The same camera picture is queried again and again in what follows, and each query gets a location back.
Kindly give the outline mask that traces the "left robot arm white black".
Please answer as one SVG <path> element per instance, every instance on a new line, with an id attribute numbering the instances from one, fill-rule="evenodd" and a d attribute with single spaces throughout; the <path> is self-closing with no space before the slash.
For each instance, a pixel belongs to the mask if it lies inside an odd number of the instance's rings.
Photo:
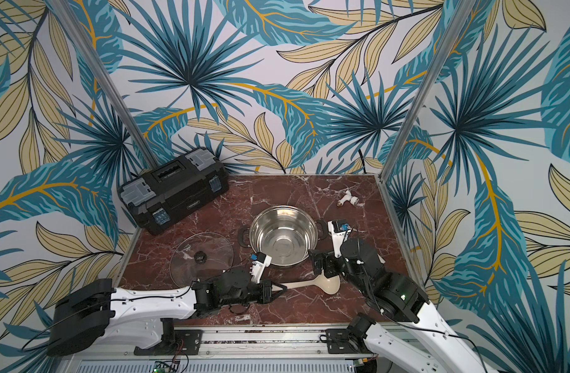
<path id="1" fill-rule="evenodd" d="M 65 357 L 97 344 L 128 344 L 149 350 L 162 342 L 165 320 L 205 319 L 224 307 L 269 304 L 287 291 L 270 280 L 252 281 L 236 267 L 184 288 L 135 291 L 105 278 L 57 302 L 47 356 Z"/>

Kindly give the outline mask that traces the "stainless steel pot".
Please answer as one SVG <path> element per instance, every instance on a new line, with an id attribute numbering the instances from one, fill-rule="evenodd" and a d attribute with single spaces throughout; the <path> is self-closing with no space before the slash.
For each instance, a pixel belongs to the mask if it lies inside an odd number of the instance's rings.
<path id="1" fill-rule="evenodd" d="M 327 223 L 294 206 L 267 208 L 238 231 L 242 248 L 264 253 L 277 267 L 293 267 L 309 258 L 318 242 L 329 237 Z"/>

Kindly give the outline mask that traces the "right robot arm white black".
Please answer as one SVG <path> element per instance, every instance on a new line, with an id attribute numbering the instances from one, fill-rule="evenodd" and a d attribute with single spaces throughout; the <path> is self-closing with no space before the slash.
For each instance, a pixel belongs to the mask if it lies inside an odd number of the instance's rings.
<path id="1" fill-rule="evenodd" d="M 397 340 L 380 323 L 358 314 L 347 326 L 349 340 L 414 372 L 492 372 L 476 344 L 462 337 L 437 311 L 426 292 L 408 276 L 388 270 L 377 250 L 362 239 L 344 241 L 332 252 L 309 253 L 315 274 L 341 276 L 364 296 L 367 305 L 401 326 L 421 343 L 419 351 Z"/>

